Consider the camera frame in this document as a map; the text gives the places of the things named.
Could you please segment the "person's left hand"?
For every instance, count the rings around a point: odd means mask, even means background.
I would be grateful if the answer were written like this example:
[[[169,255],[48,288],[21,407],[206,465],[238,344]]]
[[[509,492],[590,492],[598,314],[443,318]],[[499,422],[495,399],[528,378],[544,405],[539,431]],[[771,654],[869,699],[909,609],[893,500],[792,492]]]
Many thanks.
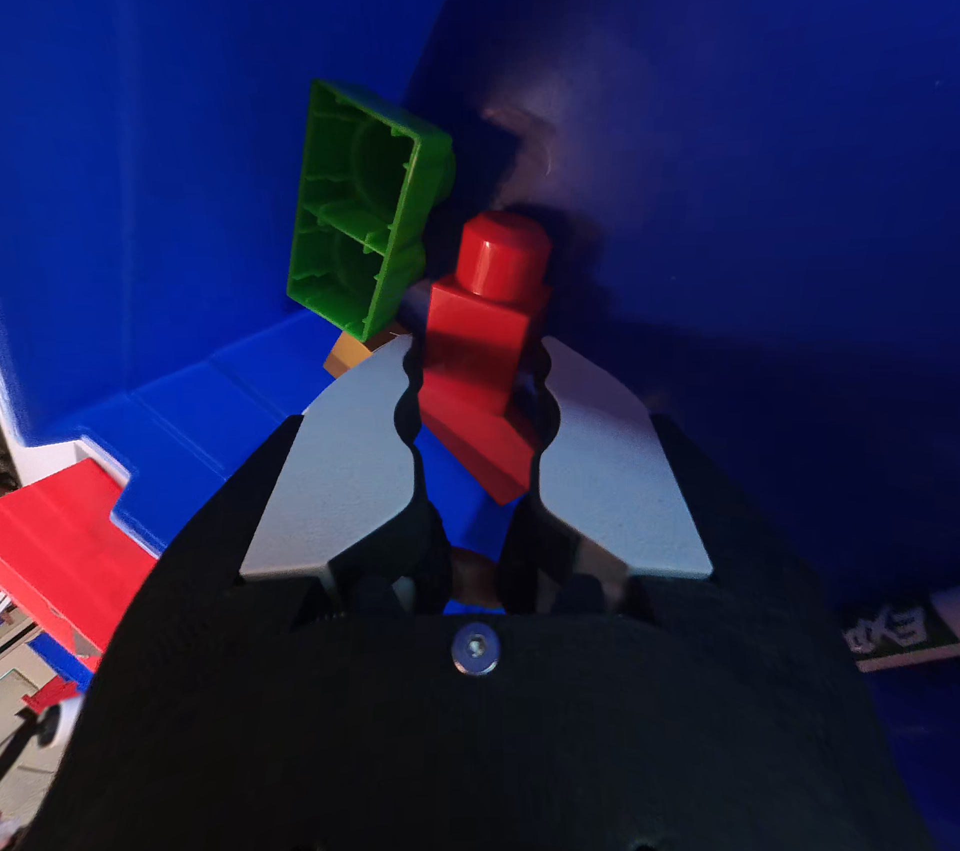
[[[498,562],[486,555],[453,546],[450,600],[458,605],[486,611],[502,611],[498,592]]]

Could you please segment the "blue bin with tag sticker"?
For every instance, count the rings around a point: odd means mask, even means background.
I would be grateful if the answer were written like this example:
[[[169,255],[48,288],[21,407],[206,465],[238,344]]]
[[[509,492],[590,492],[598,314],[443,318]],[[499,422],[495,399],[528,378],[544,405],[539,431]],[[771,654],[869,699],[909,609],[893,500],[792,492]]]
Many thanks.
[[[519,608],[242,577],[328,387],[316,78],[452,138],[431,278],[544,228],[709,580],[607,609],[534,489]],[[2,401],[160,552],[15,849],[958,849],[958,658],[842,635],[958,586],[958,0],[2,0]]]

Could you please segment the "green and white marker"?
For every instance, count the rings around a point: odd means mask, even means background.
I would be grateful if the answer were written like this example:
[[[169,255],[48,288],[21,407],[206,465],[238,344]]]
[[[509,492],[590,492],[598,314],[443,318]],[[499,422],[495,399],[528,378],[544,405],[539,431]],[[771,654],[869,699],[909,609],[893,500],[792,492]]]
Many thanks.
[[[959,657],[959,587],[849,613],[842,635],[864,674]]]

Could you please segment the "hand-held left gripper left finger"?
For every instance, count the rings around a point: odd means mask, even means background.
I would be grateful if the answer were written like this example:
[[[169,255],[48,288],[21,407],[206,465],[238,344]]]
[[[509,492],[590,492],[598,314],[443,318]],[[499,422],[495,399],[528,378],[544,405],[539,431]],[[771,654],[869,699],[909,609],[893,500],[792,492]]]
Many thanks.
[[[414,338],[399,335],[306,408],[241,564],[245,580],[331,577],[331,562],[397,517],[414,489],[395,416]]]

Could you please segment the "small tan block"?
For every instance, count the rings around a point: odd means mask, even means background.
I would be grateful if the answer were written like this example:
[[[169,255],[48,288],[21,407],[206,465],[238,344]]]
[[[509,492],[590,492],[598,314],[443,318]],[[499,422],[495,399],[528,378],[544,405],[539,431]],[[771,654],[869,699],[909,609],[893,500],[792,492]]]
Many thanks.
[[[323,368],[332,379],[337,380],[383,350],[402,363],[412,341],[414,338],[410,331],[397,322],[392,322],[386,329],[363,341],[343,331],[327,355]]]

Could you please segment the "red plastic bin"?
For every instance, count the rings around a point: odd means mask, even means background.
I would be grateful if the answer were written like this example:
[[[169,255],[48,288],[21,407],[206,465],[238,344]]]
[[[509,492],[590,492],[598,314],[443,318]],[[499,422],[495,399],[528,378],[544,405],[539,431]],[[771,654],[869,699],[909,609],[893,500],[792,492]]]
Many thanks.
[[[157,557],[111,518],[122,489],[86,458],[1,500],[1,585],[94,673]]]

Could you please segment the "red studded toy block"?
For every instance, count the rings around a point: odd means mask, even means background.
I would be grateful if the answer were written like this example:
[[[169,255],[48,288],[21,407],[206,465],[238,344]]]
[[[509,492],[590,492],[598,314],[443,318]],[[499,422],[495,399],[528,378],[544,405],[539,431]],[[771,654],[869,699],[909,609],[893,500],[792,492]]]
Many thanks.
[[[532,218],[484,211],[462,228],[454,271],[431,287],[420,396],[506,412],[522,353],[550,297],[552,244]]]

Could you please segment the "green toy block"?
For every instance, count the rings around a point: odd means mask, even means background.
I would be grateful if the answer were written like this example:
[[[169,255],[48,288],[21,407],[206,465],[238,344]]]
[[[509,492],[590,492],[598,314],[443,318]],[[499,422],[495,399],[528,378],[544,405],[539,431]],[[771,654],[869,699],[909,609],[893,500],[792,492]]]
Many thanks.
[[[357,341],[426,269],[423,233],[455,178],[450,135],[372,91],[312,81],[287,294]]]

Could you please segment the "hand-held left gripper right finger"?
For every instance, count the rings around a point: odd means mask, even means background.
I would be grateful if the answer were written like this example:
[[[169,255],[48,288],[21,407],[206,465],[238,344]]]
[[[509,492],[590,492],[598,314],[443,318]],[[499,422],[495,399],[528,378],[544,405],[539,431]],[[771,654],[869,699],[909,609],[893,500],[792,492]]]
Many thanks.
[[[608,610],[638,579],[708,581],[712,559],[645,404],[558,338],[542,346],[558,426],[536,489],[549,530],[572,538],[561,575],[596,581]]]

